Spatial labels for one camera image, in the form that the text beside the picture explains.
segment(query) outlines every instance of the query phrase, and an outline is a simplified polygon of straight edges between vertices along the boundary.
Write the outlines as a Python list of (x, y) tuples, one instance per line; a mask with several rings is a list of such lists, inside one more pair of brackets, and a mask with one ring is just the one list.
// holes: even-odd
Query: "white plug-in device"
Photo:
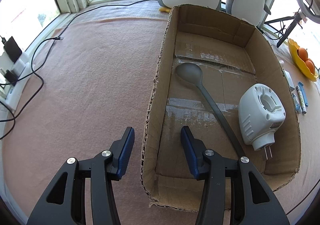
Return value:
[(276, 93), (264, 84), (253, 85), (241, 97), (238, 113), (244, 143), (251, 144), (255, 151), (263, 148), (265, 159), (271, 158), (274, 133), (285, 120), (285, 110)]

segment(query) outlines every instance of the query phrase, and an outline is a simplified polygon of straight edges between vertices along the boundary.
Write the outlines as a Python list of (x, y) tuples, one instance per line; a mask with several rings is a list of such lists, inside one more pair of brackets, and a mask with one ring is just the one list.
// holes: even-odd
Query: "cardboard box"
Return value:
[[(203, 71), (203, 84), (218, 104), (247, 157), (275, 191), (285, 186), (300, 166), (300, 133), (288, 82), (269, 43), (253, 25), (209, 8), (182, 5), (172, 9), (159, 55), (142, 145), (141, 181), (153, 204), (185, 211), (199, 209), (203, 181), (190, 174), (180, 142), (188, 125), (196, 139), (224, 157), (237, 155), (200, 91), (178, 78), (175, 67), (193, 62)], [(275, 133), (273, 158), (245, 145), (237, 108), (255, 83), (273, 89), (286, 119)], [(230, 208), (230, 181), (226, 181)]]

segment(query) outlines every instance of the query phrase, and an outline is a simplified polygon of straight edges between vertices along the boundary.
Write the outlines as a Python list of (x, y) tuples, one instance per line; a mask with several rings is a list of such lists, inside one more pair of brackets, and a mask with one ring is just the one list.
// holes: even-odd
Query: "cord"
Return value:
[(320, 182), (320, 179), (317, 181), (316, 185), (313, 186), (313, 188), (311, 189), (311, 191), (306, 195), (306, 197), (304, 197), (296, 206), (294, 206), (286, 215), (288, 215), (289, 213), (291, 213), (296, 207), (298, 207), (309, 195), (310, 193), (314, 190), (314, 188), (318, 185), (318, 183)]
[(4, 45), (5, 43), (6, 43), (6, 39), (4, 38), (4, 37), (2, 37), (1, 35), (0, 35), (0, 38), (1, 38), (1, 42), (2, 42), (2, 44)]
[[(296, 19), (299, 11), (300, 11), (300, 8), (298, 9), (298, 11), (297, 11), (297, 13), (296, 13), (296, 15), (295, 15), (295, 17), (294, 17), (294, 20)], [(281, 29), (279, 29), (279, 30), (277, 30), (275, 27), (273, 27), (273, 26), (270, 25), (270, 24), (267, 24), (267, 25), (270, 26), (271, 28), (273, 28), (274, 30), (276, 30), (276, 31), (274, 32), (274, 34), (278, 34), (278, 38), (273, 39), (273, 38), (271, 38), (269, 35), (267, 35), (261, 28), (258, 28), (258, 29), (262, 32), (262, 34), (264, 34), (264, 35), (265, 35), (266, 37), (268, 37), (270, 40), (280, 40), (281, 37), (285, 34), (285, 31), (287, 30), (287, 28), (285, 27), (284, 21), (280, 21), (280, 27), (281, 27)]]
[[(50, 52), (51, 52), (51, 49), (52, 49), (55, 41), (56, 41), (56, 40), (62, 40), (62, 39), (63, 39), (63, 38), (61, 37), (61, 35), (65, 32), (65, 30), (69, 27), (69, 25), (73, 22), (74, 19), (76, 19), (76, 18), (79, 17), (80, 15), (83, 15), (83, 14), (85, 14), (85, 13), (94, 11), (94, 10), (99, 9), (99, 8), (102, 8), (102, 7), (109, 7), (109, 6), (131, 6), (131, 5), (134, 5), (134, 4), (137, 4), (137, 3), (141, 3), (141, 2), (145, 2), (145, 1), (154, 1), (154, 0), (141, 0), (141, 1), (134, 2), (134, 3), (130, 3), (130, 4), (108, 4), (108, 5), (102, 5), (102, 6), (98, 6), (98, 7), (96, 7), (96, 8), (90, 9), (90, 10), (88, 10), (88, 11), (85, 11), (85, 12), (83, 12), (83, 13), (80, 13), (80, 14), (74, 16), (74, 17), (71, 19), (71, 21), (67, 24), (67, 26), (61, 31), (61, 33), (60, 33), (57, 37), (48, 38), (48, 39), (45, 39), (45, 40), (43, 40), (42, 42), (40, 42), (40, 44), (36, 47), (35, 51), (33, 52), (33, 55), (32, 55), (32, 58), (31, 58), (31, 71), (32, 71), (32, 72), (29, 73), (28, 75), (26, 75), (26, 76), (18, 79), (17, 81), (15, 81), (15, 83), (18, 82), (18, 81), (20, 81), (20, 80), (23, 80), (24, 78), (26, 78), (26, 77), (28, 77), (28, 76), (30, 76), (30, 75), (32, 75), (32, 74), (34, 74), (34, 75), (36, 75), (36, 76), (41, 80), (41, 86), (40, 86), (40, 87), (37, 89), (37, 91), (28, 99), (28, 101), (23, 105), (23, 107), (20, 109), (20, 111), (19, 111), (19, 113), (18, 113), (17, 115), (14, 115), (13, 112), (0, 100), (0, 104), (3, 105), (3, 106), (10, 112), (10, 114), (12, 115), (12, 118), (0, 120), (0, 123), (13, 121), (13, 125), (12, 125), (12, 127), (10, 128), (10, 130), (9, 130), (6, 134), (4, 134), (2, 137), (0, 137), (0, 140), (3, 139), (3, 138), (5, 138), (5, 137), (13, 130), (13, 128), (14, 128), (14, 126), (15, 126), (15, 123), (16, 123), (16, 118), (22, 113), (22, 111), (24, 110), (24, 108), (30, 103), (30, 101), (39, 93), (39, 91), (40, 91), (40, 90), (42, 89), (42, 87), (44, 86), (44, 79), (43, 79), (39, 74), (37, 74), (36, 72), (37, 72), (37, 71), (45, 64), (45, 62), (47, 61), (47, 58), (48, 58), (48, 56), (49, 56), (49, 54), (50, 54)], [(53, 42), (52, 42), (52, 44), (51, 44), (51, 46), (50, 46), (50, 48), (49, 48), (49, 50), (48, 50), (48, 52), (47, 52), (47, 54), (46, 54), (46, 57), (45, 57), (43, 63), (42, 63), (37, 69), (34, 70), (32, 64), (33, 64), (33, 59), (34, 59), (34, 57), (35, 57), (36, 51), (37, 51), (37, 49), (40, 47), (40, 45), (41, 45), (42, 43), (44, 43), (45, 41), (48, 41), (48, 40), (53, 40)], [(13, 84), (13, 82), (12, 82), (12, 83), (3, 83), (3, 84), (0, 83), (0, 85), (3, 85), (3, 86), (11, 85), (11, 84)]]

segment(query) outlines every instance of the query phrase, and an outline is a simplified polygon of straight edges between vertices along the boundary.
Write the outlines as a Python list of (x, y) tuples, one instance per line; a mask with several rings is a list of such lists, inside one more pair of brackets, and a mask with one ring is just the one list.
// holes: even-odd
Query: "black stand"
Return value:
[(287, 28), (285, 33), (281, 36), (280, 40), (277, 43), (277, 48), (279, 48), (279, 46), (288, 38), (289, 34), (292, 32), (292, 30), (295, 28), (295, 26), (297, 24), (302, 28), (302, 26), (299, 24), (299, 22), (302, 20), (300, 14), (297, 12), (295, 16), (287, 16), (287, 17), (267, 21), (264, 23), (264, 24), (268, 24), (270, 27), (274, 28), (273, 26), (270, 25), (271, 23), (281, 22), (281, 21), (289, 21), (289, 20), (293, 20), (293, 22), (289, 25), (289, 27)]

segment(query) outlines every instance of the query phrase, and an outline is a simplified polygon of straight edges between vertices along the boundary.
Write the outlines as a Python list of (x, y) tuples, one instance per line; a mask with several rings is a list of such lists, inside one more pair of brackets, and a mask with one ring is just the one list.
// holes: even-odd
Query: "pink carpet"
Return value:
[[(43, 89), (3, 146), (6, 183), (27, 216), (66, 159), (92, 158), (132, 126), (136, 139), (127, 173), (113, 183), (122, 224), (195, 223), (196, 213), (149, 208), (140, 184), (145, 113), (166, 25), (166, 19), (154, 18), (85, 22), (71, 25), (56, 41), (39, 71)], [(39, 85), (32, 76), (19, 107)]]

